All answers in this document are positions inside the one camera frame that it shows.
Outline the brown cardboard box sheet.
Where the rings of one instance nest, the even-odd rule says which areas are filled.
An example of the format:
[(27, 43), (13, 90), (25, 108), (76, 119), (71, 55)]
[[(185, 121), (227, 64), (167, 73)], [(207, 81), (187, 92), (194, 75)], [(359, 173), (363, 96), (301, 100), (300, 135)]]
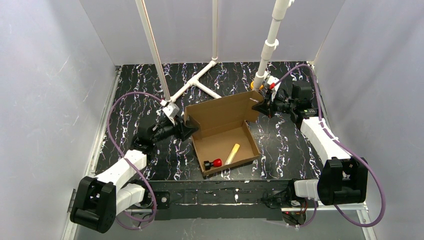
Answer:
[[(191, 139), (204, 177), (251, 163), (261, 155), (248, 124), (258, 120), (260, 114), (252, 107), (263, 99), (260, 93), (247, 91), (185, 107), (184, 121), (198, 127)], [(205, 167), (205, 162), (216, 159), (225, 162), (235, 144), (239, 149), (231, 164)]]

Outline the red black small bottle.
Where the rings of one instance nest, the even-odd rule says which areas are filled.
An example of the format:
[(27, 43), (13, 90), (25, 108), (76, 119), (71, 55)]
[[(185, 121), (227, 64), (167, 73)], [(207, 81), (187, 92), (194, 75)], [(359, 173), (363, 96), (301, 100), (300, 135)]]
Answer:
[(217, 158), (213, 161), (204, 161), (203, 166), (206, 171), (211, 170), (212, 168), (219, 168), (223, 165), (222, 160), (220, 158)]

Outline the cream cylindrical stick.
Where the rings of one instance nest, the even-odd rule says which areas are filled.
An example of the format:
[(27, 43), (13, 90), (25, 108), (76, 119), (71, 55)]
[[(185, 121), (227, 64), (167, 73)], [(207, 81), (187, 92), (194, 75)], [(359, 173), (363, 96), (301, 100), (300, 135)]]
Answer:
[(238, 143), (234, 144), (232, 150), (230, 151), (230, 153), (229, 153), (229, 155), (228, 155), (228, 157), (227, 157), (227, 159), (224, 163), (225, 166), (232, 164), (232, 162), (234, 161), (235, 156), (238, 153), (239, 149), (240, 149), (240, 145)]

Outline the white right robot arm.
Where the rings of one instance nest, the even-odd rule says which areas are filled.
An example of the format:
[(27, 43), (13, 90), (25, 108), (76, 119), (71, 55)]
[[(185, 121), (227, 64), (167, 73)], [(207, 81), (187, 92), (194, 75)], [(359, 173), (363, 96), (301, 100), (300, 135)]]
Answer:
[(324, 118), (312, 103), (313, 89), (307, 82), (294, 82), (291, 95), (278, 94), (279, 84), (268, 82), (263, 100), (252, 109), (268, 117), (289, 114), (300, 132), (309, 140), (323, 169), (318, 179), (292, 180), (287, 187), (289, 200), (309, 199), (324, 205), (363, 203), (366, 198), (368, 169), (365, 160), (358, 161), (336, 144)]

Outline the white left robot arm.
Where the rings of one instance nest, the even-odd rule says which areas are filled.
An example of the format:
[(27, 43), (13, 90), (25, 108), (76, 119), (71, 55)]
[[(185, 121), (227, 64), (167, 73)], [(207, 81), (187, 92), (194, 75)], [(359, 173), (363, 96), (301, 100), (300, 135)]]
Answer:
[(147, 166), (156, 144), (172, 136), (185, 141), (198, 130), (178, 116), (174, 122), (164, 117), (148, 128), (140, 127), (124, 157), (104, 172), (85, 176), (79, 182), (70, 221), (99, 233), (107, 232), (119, 213), (143, 201), (145, 187), (129, 180)]

